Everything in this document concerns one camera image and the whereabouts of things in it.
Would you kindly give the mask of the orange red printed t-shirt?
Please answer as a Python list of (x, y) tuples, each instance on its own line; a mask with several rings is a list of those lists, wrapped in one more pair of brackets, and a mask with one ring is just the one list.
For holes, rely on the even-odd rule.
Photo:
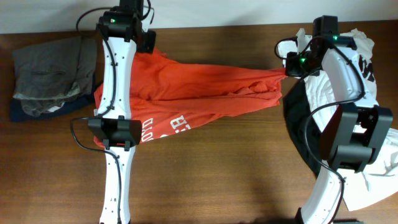
[(133, 119), (142, 122), (141, 143), (277, 106), (284, 78), (283, 68), (179, 63), (158, 49), (137, 53), (129, 101)]

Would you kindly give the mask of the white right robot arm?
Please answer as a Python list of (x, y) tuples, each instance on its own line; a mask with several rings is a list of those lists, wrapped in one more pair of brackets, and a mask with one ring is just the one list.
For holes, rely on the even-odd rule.
[(296, 223), (333, 223), (351, 179), (375, 163), (393, 121), (379, 106), (361, 71), (358, 46), (338, 32), (335, 16), (299, 32), (296, 49), (283, 56), (285, 74), (297, 83), (284, 97), (289, 136), (317, 180)]

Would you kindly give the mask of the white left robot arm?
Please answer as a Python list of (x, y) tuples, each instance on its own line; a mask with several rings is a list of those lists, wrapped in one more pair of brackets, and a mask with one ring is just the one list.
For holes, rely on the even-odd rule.
[(104, 205), (100, 223), (129, 223), (129, 184), (142, 123), (132, 118), (130, 84), (136, 52), (152, 53), (156, 34), (149, 30), (150, 1), (120, 1), (99, 18), (104, 49), (103, 92), (90, 131), (103, 145), (106, 158)]

